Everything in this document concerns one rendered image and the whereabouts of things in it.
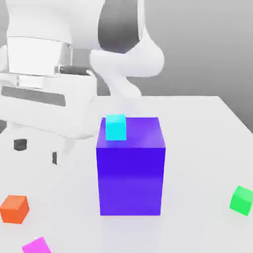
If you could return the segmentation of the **large purple box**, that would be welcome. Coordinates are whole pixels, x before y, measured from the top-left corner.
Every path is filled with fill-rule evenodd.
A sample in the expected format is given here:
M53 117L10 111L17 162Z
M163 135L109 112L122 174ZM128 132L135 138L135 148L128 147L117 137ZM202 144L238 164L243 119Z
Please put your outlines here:
M102 119L96 145L100 214L160 215L165 156L157 117L127 118L125 141L107 141Z

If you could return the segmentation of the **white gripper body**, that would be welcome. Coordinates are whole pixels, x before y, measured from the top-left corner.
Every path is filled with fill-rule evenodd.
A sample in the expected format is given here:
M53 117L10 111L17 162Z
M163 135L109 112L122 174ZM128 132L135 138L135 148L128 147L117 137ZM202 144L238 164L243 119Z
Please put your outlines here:
M97 79L89 72L86 76L57 74L44 77L41 88L19 86L16 74L0 73L0 119L63 137L85 139L97 131ZM19 93L45 93L50 97L63 95L63 106L33 101L27 96L18 98L3 95L5 90Z

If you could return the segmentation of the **small magenta cube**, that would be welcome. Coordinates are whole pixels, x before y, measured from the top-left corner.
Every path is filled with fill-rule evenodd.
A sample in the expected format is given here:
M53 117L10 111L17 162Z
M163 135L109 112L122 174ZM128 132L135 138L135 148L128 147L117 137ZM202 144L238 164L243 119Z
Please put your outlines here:
M51 253L44 237L39 237L22 247L23 253Z

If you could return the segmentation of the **small cyan cube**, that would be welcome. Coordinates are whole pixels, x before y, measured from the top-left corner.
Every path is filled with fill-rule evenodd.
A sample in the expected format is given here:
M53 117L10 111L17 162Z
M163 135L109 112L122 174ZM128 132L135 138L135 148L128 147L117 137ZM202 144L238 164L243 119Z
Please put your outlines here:
M107 115L105 118L106 140L121 141L127 139L126 116L124 114Z

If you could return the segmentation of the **small orange cube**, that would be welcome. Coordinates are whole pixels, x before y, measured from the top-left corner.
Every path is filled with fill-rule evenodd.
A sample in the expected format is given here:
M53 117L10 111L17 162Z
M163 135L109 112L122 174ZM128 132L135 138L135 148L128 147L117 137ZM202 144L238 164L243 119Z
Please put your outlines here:
M8 195L0 206L3 223L22 224L29 212L26 196Z

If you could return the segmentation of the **small green cube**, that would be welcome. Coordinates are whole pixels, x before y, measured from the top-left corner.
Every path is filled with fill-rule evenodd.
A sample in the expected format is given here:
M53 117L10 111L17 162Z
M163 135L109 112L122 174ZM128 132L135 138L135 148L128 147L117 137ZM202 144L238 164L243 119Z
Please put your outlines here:
M238 186L232 195L230 209L248 216L253 204L253 191Z

